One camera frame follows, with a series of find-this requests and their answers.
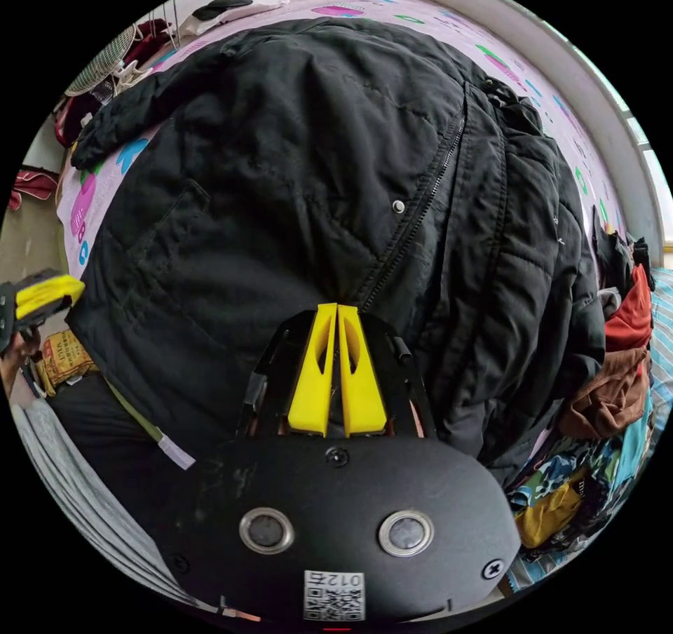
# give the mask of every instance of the striped fabric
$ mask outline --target striped fabric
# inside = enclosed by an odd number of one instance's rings
[[[673,271],[653,269],[656,290],[652,295],[654,332],[651,340],[652,368],[650,376],[651,399],[656,412],[648,454],[651,455],[666,427],[673,406]],[[548,553],[534,562],[525,562],[517,557],[507,573],[513,592],[518,592],[539,582],[561,566],[574,559],[593,541],[588,541],[567,552]]]

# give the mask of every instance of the pink bedsheet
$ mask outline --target pink bedsheet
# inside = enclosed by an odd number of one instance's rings
[[[529,62],[493,34],[431,1],[290,0],[288,5],[276,10],[231,22],[202,35],[164,57],[154,71],[166,70],[203,46],[244,29],[324,16],[373,19],[429,34],[465,53],[490,75],[507,82],[519,95],[530,97],[540,112],[545,132],[556,139],[575,174],[587,233],[591,230],[592,207],[596,205],[603,222],[610,222],[624,235],[623,213],[605,166],[560,94]],[[157,129],[143,133],[117,150],[92,173],[66,167],[57,213],[64,225],[65,254],[73,276],[78,278],[84,271],[107,207],[129,167]]]

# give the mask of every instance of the white cloth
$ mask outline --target white cloth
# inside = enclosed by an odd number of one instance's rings
[[[221,24],[233,22],[236,19],[243,19],[243,17],[250,17],[251,15],[259,14],[260,12],[268,12],[275,10],[283,5],[287,5],[290,0],[251,0],[250,5],[243,5],[240,8],[232,8],[225,10],[221,15],[215,19],[210,19],[207,22],[202,22],[200,19],[190,15],[179,28],[180,36],[200,36],[210,29],[214,29]]]

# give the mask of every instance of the red cloth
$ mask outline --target red cloth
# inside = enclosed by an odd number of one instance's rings
[[[633,287],[605,324],[606,351],[638,349],[652,337],[652,296],[645,268],[637,265],[631,278]]]
[[[16,211],[21,206],[21,195],[29,194],[36,199],[49,199],[58,186],[58,174],[45,171],[21,170],[14,181],[8,207]]]

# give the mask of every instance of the black puffer jacket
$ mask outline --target black puffer jacket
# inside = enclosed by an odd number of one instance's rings
[[[162,121],[69,324],[195,456],[233,433],[278,324],[319,302],[394,325],[447,439],[503,484],[599,369],[571,171],[533,107],[451,46],[370,20],[243,32],[116,98],[72,163]]]

